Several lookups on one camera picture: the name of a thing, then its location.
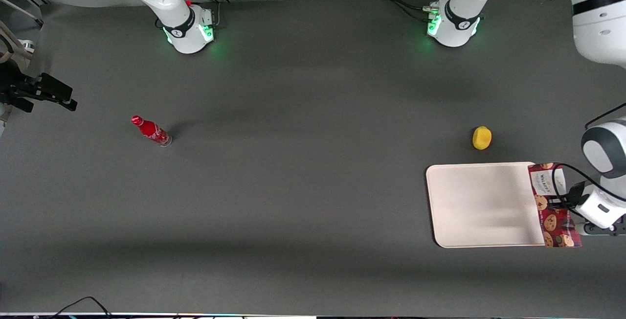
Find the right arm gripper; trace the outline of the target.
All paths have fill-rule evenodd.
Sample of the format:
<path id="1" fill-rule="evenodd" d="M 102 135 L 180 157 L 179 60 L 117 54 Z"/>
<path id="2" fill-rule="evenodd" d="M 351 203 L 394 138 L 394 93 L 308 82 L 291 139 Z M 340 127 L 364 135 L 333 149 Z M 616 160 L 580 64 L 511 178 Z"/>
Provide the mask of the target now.
<path id="1" fill-rule="evenodd" d="M 45 95 L 35 95 L 37 83 L 38 89 Z M 3 105 L 11 105 L 25 113 L 31 113 L 34 104 L 26 99 L 30 97 L 34 100 L 56 103 L 74 112 L 78 103 L 71 96 L 72 87 L 50 74 L 27 76 L 13 60 L 4 61 L 0 65 L 0 102 Z"/>

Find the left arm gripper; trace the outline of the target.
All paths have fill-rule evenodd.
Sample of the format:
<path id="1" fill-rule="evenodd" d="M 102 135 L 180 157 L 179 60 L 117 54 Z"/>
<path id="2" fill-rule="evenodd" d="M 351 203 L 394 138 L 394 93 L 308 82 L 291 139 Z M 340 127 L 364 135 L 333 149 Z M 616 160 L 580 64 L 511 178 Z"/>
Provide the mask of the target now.
<path id="1" fill-rule="evenodd" d="M 551 198 L 551 210 L 567 209 L 600 229 L 610 229 L 624 216 L 624 206 L 597 186 L 582 181 L 573 185 L 565 197 Z"/>

